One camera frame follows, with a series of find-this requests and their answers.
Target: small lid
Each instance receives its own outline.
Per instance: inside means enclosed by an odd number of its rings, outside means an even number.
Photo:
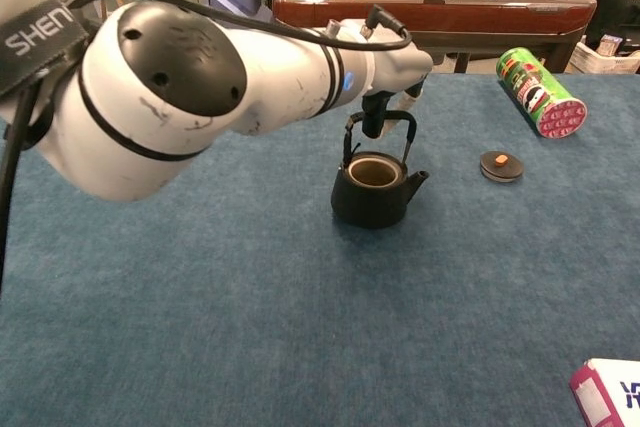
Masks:
[[[480,157],[482,174],[495,182],[513,182],[522,177],[524,166],[512,154],[492,150]]]

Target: teapot opening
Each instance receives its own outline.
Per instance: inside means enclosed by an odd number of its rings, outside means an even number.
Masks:
[[[399,165],[377,156],[354,159],[347,172],[356,183],[378,189],[393,185],[402,175]]]

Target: table leg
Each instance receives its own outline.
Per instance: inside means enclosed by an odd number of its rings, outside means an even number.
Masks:
[[[576,42],[567,42],[564,44],[556,44],[547,56],[544,66],[552,74],[561,74],[567,68],[571,54],[576,47]]]
[[[456,67],[453,71],[456,74],[464,74],[467,72],[467,66],[469,65],[469,58],[471,54],[461,54],[458,53],[458,59],[456,60]]]

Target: cardboard box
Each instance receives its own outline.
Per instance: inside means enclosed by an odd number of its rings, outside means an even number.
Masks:
[[[640,362],[588,360],[569,386],[587,427],[640,425]]]

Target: teapot spout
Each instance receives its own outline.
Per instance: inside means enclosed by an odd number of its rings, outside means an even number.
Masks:
[[[418,191],[422,183],[429,178],[429,173],[419,170],[407,179],[407,204],[411,201],[415,193]]]

